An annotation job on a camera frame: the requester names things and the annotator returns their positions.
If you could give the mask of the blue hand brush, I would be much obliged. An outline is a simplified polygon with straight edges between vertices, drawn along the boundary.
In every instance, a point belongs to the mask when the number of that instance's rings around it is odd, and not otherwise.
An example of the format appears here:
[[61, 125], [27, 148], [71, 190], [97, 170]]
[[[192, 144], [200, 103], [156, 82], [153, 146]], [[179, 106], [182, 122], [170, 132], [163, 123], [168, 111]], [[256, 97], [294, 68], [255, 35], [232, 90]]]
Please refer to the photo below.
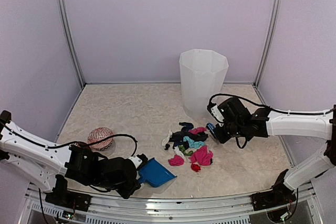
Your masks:
[[207, 128], [207, 130], [211, 133], [212, 137], [213, 137], [214, 139], [217, 139], [217, 136], [216, 136], [216, 134], [215, 134], [215, 125], [212, 124], [212, 123], [207, 123], [207, 124], [206, 124], [206, 128]]

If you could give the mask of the blue dustpan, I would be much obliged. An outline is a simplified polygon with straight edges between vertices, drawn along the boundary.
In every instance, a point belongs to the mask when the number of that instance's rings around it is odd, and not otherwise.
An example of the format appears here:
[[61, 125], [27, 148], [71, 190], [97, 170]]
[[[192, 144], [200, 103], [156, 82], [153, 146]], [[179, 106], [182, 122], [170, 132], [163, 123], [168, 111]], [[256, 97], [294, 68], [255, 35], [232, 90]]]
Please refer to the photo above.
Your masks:
[[146, 165], [138, 171], [140, 184], [147, 183], [151, 187], [158, 188], [177, 176], [161, 165], [155, 158], [150, 159]]

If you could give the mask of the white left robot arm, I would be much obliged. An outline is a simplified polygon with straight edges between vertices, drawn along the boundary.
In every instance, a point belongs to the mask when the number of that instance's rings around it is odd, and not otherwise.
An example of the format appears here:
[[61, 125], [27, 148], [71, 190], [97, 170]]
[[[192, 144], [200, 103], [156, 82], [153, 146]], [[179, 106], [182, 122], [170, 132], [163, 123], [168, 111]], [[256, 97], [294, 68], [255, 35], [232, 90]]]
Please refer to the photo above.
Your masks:
[[1, 112], [1, 162], [21, 171], [64, 206], [74, 199], [69, 179], [101, 193], [115, 190], [124, 199], [141, 187], [138, 157], [107, 158], [84, 142], [50, 142], [18, 127], [6, 110]]

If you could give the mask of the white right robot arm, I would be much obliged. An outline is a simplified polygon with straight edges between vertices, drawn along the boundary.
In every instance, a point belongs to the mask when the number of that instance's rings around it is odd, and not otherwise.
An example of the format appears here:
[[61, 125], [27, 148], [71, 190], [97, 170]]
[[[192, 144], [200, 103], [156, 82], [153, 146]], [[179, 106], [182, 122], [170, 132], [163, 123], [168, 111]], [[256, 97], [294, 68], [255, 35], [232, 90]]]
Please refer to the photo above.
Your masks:
[[222, 104], [208, 105], [208, 111], [217, 121], [211, 129], [213, 137], [220, 143], [240, 137], [245, 142], [254, 137], [304, 136], [323, 139], [326, 143], [313, 155], [282, 172], [272, 190], [269, 201], [281, 204], [303, 183], [335, 167], [335, 110], [316, 112], [279, 111], [262, 106], [254, 113], [240, 102], [231, 98]]

